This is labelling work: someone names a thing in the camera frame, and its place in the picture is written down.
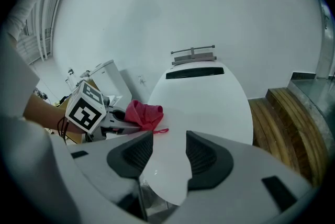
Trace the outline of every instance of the white ironing board surface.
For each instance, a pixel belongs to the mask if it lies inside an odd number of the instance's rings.
[[[203,67],[222,67],[224,74],[181,79],[166,73]],[[192,178],[186,156],[186,131],[199,131],[252,144],[253,125],[245,93],[230,70],[217,61],[187,63],[168,69],[159,79],[149,105],[163,106],[164,118],[153,137],[153,154],[143,171],[144,179],[161,198],[180,205]]]

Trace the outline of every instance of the wooden step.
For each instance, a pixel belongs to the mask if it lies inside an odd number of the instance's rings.
[[[251,99],[249,104],[254,127],[253,144],[300,173],[293,144],[273,107],[266,98]]]
[[[281,120],[293,145],[302,176],[314,186],[321,184],[328,163],[325,143],[311,116],[287,89],[269,89],[266,99]]]

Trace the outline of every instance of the person's arm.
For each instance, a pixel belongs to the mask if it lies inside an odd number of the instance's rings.
[[[30,121],[34,121],[45,128],[57,130],[57,123],[65,115],[65,110],[52,106],[40,97],[32,94],[23,116]],[[69,132],[84,133],[79,127],[70,122]]]

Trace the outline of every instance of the gray floor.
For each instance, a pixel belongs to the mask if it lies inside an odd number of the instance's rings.
[[[292,80],[319,109],[335,138],[335,79]]]

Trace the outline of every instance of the red fabric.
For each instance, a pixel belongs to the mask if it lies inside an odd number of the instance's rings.
[[[141,126],[141,131],[154,131],[159,122],[163,119],[163,107],[152,106],[133,100],[126,109],[125,121],[135,122]],[[163,129],[154,133],[165,133]]]

